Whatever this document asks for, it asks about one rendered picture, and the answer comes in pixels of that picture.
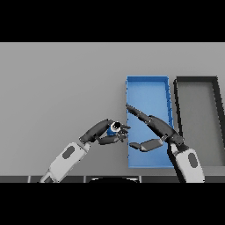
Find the blue pipe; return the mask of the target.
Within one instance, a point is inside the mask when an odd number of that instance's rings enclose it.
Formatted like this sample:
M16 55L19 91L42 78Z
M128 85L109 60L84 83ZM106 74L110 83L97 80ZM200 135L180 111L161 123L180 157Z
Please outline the blue pipe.
M116 135L119 133L120 130L121 130L121 124L118 121L115 121L111 124L111 126L108 127L106 133L108 135Z

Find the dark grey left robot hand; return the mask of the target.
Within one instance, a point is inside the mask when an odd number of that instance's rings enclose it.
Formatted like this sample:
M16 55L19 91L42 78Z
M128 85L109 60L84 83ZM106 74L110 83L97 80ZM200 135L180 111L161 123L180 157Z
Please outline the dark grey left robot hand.
M108 127L111 126L111 124L115 122L115 120L109 120L105 119L91 127L84 135L82 135L79 138L79 141L82 144L86 144L87 142L94 142L98 141L100 145L106 145L106 144L112 144L118 141L124 141L127 138L127 130L130 129L129 126L126 126L122 123L121 124L121 130L116 135L107 135L105 137L102 137L102 134L104 134Z

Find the dark grey bin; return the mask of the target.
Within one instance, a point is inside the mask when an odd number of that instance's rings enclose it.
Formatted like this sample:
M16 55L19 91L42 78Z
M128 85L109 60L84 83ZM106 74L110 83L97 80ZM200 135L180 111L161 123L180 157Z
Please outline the dark grey bin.
M177 76L173 82L179 134L203 166L225 166L225 114L217 76Z

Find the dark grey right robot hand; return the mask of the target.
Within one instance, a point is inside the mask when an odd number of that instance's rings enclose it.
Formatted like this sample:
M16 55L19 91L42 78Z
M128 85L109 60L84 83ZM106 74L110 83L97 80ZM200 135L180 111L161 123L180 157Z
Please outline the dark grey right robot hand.
M130 147L139 149L141 152L148 152L162 147L164 142L167 142L168 144L175 143L178 146L185 144L185 139L165 121L156 116L147 115L129 104L126 104L126 108L131 114L144 122L158 136L158 139L151 139L141 143L130 142Z

